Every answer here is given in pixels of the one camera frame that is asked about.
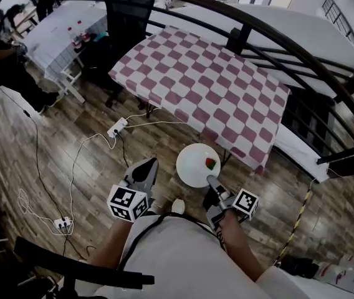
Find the red label water bottle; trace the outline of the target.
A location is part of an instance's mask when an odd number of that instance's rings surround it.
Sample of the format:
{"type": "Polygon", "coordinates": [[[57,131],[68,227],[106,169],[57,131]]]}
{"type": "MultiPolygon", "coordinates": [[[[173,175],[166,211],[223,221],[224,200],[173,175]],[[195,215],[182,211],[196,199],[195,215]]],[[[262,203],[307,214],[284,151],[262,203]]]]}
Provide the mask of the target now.
{"type": "Polygon", "coordinates": [[[84,23],[81,20],[77,21],[77,33],[80,37],[80,40],[82,42],[89,42],[90,41],[90,34],[87,31],[87,28],[85,27],[84,23]]]}
{"type": "Polygon", "coordinates": [[[73,48],[75,50],[79,50],[82,46],[79,35],[76,33],[76,31],[73,27],[68,27],[67,32],[70,36],[73,48]]]}

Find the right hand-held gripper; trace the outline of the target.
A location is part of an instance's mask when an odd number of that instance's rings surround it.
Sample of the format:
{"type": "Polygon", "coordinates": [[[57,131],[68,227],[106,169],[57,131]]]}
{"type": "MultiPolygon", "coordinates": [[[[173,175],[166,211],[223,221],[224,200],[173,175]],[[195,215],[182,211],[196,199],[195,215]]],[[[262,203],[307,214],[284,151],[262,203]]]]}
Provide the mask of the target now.
{"type": "Polygon", "coordinates": [[[203,207],[211,228],[219,227],[219,222],[228,209],[235,211],[239,223],[252,219],[259,205],[259,198],[256,195],[245,189],[233,195],[213,175],[207,176],[207,181],[210,188],[204,197],[203,207]]]}

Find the red white checkered table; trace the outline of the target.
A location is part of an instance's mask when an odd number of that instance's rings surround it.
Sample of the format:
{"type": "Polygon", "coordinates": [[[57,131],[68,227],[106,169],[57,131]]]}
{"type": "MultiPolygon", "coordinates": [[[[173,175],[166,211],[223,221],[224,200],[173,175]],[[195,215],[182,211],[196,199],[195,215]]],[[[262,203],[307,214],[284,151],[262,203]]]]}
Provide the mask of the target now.
{"type": "Polygon", "coordinates": [[[129,50],[110,77],[217,143],[257,174],[264,171],[289,89],[220,45],[172,26],[129,50]]]}

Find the white carton with red print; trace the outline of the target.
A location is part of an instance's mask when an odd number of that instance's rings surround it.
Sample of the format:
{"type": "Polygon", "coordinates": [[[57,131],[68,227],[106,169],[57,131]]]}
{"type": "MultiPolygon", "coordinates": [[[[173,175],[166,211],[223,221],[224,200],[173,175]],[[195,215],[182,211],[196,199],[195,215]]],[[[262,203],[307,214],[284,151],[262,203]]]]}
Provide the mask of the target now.
{"type": "Polygon", "coordinates": [[[314,279],[353,292],[354,289],[354,270],[338,265],[321,262],[314,279]]]}

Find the black jacket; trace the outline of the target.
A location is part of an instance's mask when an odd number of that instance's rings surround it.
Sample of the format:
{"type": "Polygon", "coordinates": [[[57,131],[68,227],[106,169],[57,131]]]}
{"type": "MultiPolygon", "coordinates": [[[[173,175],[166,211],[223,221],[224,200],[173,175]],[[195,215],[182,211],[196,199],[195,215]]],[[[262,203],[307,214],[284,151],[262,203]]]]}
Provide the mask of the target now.
{"type": "Polygon", "coordinates": [[[54,4],[57,3],[58,5],[60,4],[59,0],[38,0],[37,2],[37,16],[39,22],[45,19],[49,14],[51,14],[54,11],[54,4]]]}

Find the white round plate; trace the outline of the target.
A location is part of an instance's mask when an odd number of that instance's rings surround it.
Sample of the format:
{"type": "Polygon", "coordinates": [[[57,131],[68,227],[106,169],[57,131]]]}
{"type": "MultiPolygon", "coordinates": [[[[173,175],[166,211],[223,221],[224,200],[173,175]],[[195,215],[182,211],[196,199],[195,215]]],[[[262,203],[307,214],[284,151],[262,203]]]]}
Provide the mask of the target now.
{"type": "Polygon", "coordinates": [[[207,176],[218,177],[221,170],[221,162],[217,152],[210,146],[195,143],[185,147],[176,160],[176,170],[182,182],[193,188],[208,186],[207,176]],[[206,158],[217,161],[213,170],[205,165],[206,158]]]}

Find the black curved bar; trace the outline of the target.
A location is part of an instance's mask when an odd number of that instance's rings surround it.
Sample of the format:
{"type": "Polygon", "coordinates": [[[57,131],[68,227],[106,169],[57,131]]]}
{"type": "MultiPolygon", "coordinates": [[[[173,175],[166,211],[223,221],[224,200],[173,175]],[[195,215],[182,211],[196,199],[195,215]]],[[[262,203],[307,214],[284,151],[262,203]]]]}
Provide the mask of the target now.
{"type": "Polygon", "coordinates": [[[22,237],[16,238],[14,253],[28,266],[41,267],[64,276],[64,288],[69,293],[74,292],[76,280],[137,290],[142,290],[144,286],[155,283],[155,278],[151,275],[118,271],[79,262],[43,249],[22,237]]]}

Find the white tiled table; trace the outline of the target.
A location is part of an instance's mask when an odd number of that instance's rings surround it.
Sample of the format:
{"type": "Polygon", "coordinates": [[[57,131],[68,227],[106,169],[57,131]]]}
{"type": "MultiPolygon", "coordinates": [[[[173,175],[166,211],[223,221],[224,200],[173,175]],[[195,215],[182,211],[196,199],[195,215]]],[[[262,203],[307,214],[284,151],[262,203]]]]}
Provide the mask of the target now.
{"type": "Polygon", "coordinates": [[[106,10],[87,1],[71,1],[40,21],[25,36],[23,43],[27,46],[28,58],[44,73],[45,79],[84,103],[84,97],[74,86],[76,79],[65,72],[79,57],[72,43],[72,34],[80,37],[83,31],[87,31],[99,35],[106,30],[106,10]]]}

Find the yellow black striped tape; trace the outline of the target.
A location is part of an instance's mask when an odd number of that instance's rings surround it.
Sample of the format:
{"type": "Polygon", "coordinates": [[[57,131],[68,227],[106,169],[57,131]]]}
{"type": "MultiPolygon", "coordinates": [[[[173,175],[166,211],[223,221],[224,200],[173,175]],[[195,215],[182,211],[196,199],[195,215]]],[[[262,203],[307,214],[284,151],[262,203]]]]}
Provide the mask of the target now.
{"type": "Polygon", "coordinates": [[[302,214],[304,213],[304,210],[305,210],[305,208],[307,206],[307,202],[308,202],[308,199],[309,199],[311,191],[312,191],[312,184],[314,183],[314,181],[315,181],[314,179],[311,180],[311,182],[309,184],[309,187],[308,187],[307,192],[305,194],[305,199],[304,199],[304,201],[302,203],[302,206],[300,208],[299,214],[298,214],[297,219],[295,221],[295,224],[294,224],[294,226],[292,228],[292,231],[291,231],[291,233],[289,235],[289,238],[287,239],[287,241],[286,241],[285,245],[283,246],[282,250],[280,251],[279,255],[274,260],[273,266],[275,266],[277,264],[277,262],[282,258],[282,256],[284,255],[285,251],[287,250],[289,244],[291,243],[291,241],[294,238],[295,232],[296,232],[297,228],[299,227],[302,214]]]}

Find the person's white shirt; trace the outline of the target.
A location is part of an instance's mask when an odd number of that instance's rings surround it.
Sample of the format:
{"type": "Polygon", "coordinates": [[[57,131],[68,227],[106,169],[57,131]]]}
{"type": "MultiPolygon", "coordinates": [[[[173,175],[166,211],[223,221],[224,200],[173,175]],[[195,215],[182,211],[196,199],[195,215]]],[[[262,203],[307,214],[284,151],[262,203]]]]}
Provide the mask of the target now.
{"type": "Polygon", "coordinates": [[[125,268],[155,278],[144,290],[100,287],[108,299],[295,299],[303,293],[275,267],[253,282],[228,256],[225,245],[178,217],[167,217],[137,243],[125,268]]]}

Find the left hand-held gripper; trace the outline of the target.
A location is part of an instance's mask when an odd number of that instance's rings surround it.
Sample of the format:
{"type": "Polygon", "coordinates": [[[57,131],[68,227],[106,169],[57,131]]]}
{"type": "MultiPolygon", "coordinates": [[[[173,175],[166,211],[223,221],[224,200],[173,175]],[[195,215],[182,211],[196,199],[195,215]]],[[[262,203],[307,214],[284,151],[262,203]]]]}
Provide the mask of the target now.
{"type": "Polygon", "coordinates": [[[112,186],[107,198],[113,217],[134,223],[146,213],[154,201],[151,189],[156,182],[158,168],[156,158],[146,158],[127,169],[124,179],[112,186]]]}

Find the person's left forearm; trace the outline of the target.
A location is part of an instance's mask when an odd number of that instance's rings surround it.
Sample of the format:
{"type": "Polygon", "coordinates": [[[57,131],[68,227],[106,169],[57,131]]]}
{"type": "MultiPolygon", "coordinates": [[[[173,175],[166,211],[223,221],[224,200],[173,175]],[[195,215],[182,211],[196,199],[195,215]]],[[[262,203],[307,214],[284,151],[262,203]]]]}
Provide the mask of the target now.
{"type": "Polygon", "coordinates": [[[88,259],[88,263],[97,267],[117,269],[132,225],[131,222],[117,219],[88,259]]]}

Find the black mesh office chair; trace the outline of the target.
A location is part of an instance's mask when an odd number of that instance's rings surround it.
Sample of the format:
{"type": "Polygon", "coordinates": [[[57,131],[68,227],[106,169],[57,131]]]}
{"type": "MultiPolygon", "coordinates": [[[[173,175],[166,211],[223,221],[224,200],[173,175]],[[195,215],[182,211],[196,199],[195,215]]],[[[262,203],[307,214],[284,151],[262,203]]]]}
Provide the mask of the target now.
{"type": "Polygon", "coordinates": [[[86,80],[111,91],[105,106],[111,108],[123,87],[109,71],[134,46],[146,38],[146,27],[155,0],[104,0],[108,34],[90,42],[83,51],[86,80]]]}

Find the person's right forearm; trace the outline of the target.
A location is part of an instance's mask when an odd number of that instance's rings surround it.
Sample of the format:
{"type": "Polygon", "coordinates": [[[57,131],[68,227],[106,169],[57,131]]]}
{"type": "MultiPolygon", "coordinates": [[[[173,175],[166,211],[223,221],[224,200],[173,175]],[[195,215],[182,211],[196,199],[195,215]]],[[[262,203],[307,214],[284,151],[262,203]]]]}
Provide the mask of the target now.
{"type": "Polygon", "coordinates": [[[253,282],[256,282],[264,273],[264,269],[252,253],[244,230],[232,209],[225,211],[219,227],[228,256],[253,282]]]}

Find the black bag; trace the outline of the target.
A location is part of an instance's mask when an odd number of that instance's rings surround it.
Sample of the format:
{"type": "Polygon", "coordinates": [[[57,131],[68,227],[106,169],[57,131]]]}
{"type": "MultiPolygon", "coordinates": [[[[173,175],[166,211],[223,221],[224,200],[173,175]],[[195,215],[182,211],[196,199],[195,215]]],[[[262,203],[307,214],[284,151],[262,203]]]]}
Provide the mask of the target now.
{"type": "Polygon", "coordinates": [[[293,276],[313,278],[319,266],[313,263],[312,259],[298,258],[287,254],[281,259],[279,268],[293,276]]]}

